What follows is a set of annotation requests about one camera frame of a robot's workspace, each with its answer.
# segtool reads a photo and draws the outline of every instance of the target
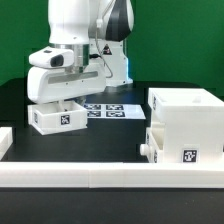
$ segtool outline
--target small white box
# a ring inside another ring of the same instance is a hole
[[[74,101],[29,105],[28,122],[42,135],[86,128],[87,110]]]

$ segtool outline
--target white plastic container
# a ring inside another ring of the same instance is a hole
[[[204,89],[149,89],[142,155],[154,163],[223,161],[224,102]]]
[[[83,129],[87,110],[74,101],[29,105],[28,122],[42,135]]]

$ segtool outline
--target green screen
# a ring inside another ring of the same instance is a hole
[[[189,82],[224,97],[224,1],[133,0],[134,81]],[[0,0],[0,84],[24,77],[48,45],[47,0]]]

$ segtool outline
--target cable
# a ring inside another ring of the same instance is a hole
[[[113,74],[112,70],[110,69],[110,66],[107,64],[103,54],[100,51],[100,47],[99,47],[99,43],[98,43],[98,34],[97,33],[98,33],[98,28],[96,29],[96,37],[95,37],[96,47],[97,47],[97,50],[99,52],[100,57],[102,58],[104,64],[107,66],[107,68],[109,69],[110,74],[111,74],[110,76],[106,76],[106,78],[111,79],[114,76],[114,74]]]

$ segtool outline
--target black surface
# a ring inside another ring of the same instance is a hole
[[[1,126],[13,125],[15,134],[6,161],[144,162],[136,149],[148,121],[90,120],[82,131],[40,136],[27,125],[26,105],[31,102],[25,96],[25,83],[18,79],[0,87]],[[98,94],[88,101],[142,104],[150,114],[145,104],[147,86],[138,83],[132,91]],[[218,189],[1,188],[0,202],[0,223],[4,224],[224,222],[224,190]]]

